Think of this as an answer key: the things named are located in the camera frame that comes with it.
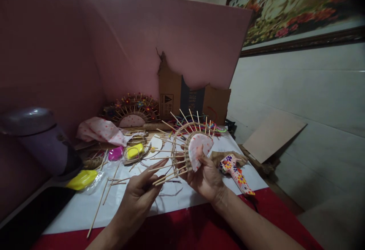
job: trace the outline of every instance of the pink board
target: pink board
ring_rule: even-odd
[[[79,0],[108,100],[158,97],[157,55],[191,89],[228,89],[251,10],[189,0]]]
[[[52,109],[73,139],[105,96],[77,0],[0,0],[0,112]],[[50,177],[12,137],[1,136],[0,220]]]

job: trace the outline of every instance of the unfinished woven craft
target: unfinished woven craft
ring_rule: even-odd
[[[175,129],[172,126],[170,126],[168,123],[162,121],[167,126],[169,126],[173,130],[173,132],[175,132],[175,134],[173,135],[172,141],[171,141],[172,149],[171,149],[171,153],[170,153],[170,157],[169,157],[172,160],[173,173],[156,181],[154,183],[155,185],[162,184],[170,179],[178,177],[179,175],[189,172],[189,171],[196,172],[199,169],[199,167],[201,166],[201,163],[197,158],[197,149],[201,145],[203,145],[203,152],[205,155],[208,155],[209,151],[213,147],[213,144],[214,144],[213,135],[214,135],[215,129],[211,130],[210,126],[200,123],[199,115],[197,115],[198,122],[195,122],[190,110],[189,110],[189,112],[190,112],[190,116],[193,120],[192,122],[189,122],[186,119],[185,115],[183,114],[183,112],[181,110],[180,110],[180,112],[184,116],[184,119],[186,121],[186,124],[184,124],[184,125],[176,118],[175,115],[173,115],[171,113],[172,116],[176,119],[177,123],[180,125],[180,127],[178,129]],[[184,150],[183,156],[176,155],[176,153],[177,153],[176,146],[177,145],[181,146],[182,149]]]

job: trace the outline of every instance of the pink polka dot fabric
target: pink polka dot fabric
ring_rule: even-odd
[[[76,137],[85,142],[97,140],[124,147],[132,138],[132,136],[125,136],[111,121],[99,117],[92,117],[82,122],[79,125]]]
[[[203,145],[203,152],[205,155],[208,155],[213,144],[213,140],[205,134],[199,133],[193,136],[189,144],[189,158],[194,172],[196,172],[202,165],[197,156],[198,147]]]
[[[119,127],[142,127],[145,123],[142,117],[131,114],[121,120]]]

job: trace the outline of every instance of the fan-shaped craft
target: fan-shaped craft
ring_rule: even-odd
[[[120,101],[104,107],[103,118],[112,121],[118,127],[141,127],[158,119],[158,102],[145,94],[127,94]]]
[[[161,168],[172,167],[173,173],[157,180],[156,182],[153,183],[154,185],[163,184],[164,182],[176,178],[181,174],[187,173],[189,171],[196,172],[201,165],[200,161],[197,158],[198,147],[203,145],[203,152],[205,155],[208,155],[209,151],[213,147],[214,144],[213,136],[215,133],[215,127],[213,130],[211,130],[210,125],[205,125],[203,123],[200,123],[199,115],[197,115],[198,122],[195,121],[189,122],[181,110],[180,112],[183,115],[184,120],[186,121],[185,124],[182,124],[176,118],[176,116],[170,112],[171,115],[176,119],[177,123],[180,125],[178,129],[175,129],[168,123],[162,121],[163,123],[168,125],[175,132],[175,134],[173,135],[173,139],[171,141],[172,143],[171,151],[168,151],[170,152],[170,156],[168,158],[171,158],[172,165],[163,166]],[[194,120],[190,110],[189,112],[191,119]],[[176,146],[181,146],[181,148],[183,149],[183,155],[179,156],[176,155],[177,153]]]

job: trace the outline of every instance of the torn cardboard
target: torn cardboard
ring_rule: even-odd
[[[266,161],[307,124],[281,111],[271,113],[243,144],[260,163]]]
[[[162,120],[172,120],[170,111],[180,116],[193,114],[209,115],[208,121],[212,120],[217,125],[225,125],[227,108],[231,90],[215,89],[210,84],[199,90],[191,90],[184,81],[184,76],[170,70],[164,52],[160,55],[161,63],[159,75],[159,112]]]

